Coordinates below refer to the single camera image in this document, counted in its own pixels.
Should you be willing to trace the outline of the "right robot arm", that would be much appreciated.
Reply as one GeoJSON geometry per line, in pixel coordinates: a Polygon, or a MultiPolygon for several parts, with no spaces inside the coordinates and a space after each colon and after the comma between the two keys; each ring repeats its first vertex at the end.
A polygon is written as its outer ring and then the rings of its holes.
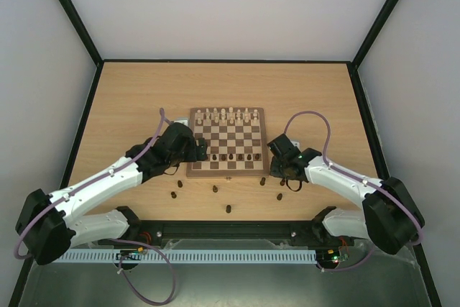
{"type": "Polygon", "coordinates": [[[360,208],[328,212],[313,226],[319,242],[327,244],[340,236],[368,239],[383,252],[395,255],[407,243],[420,239],[425,220],[401,180],[369,178],[329,161],[312,148],[301,152],[285,134],[269,142],[268,148],[273,154],[271,176],[322,186],[360,208]]]}

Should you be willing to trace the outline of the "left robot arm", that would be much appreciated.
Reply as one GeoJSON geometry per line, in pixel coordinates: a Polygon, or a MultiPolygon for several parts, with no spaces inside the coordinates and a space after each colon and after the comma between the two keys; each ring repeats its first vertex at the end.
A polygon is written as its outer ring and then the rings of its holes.
{"type": "Polygon", "coordinates": [[[206,150],[204,139],[196,139],[189,127],[173,122],[163,133],[133,146],[115,163],[75,185],[49,194],[42,189],[31,192],[15,226],[19,241],[38,265],[47,265],[78,245],[130,237],[139,220],[129,208],[92,216],[88,212],[169,168],[204,161],[206,150]]]}

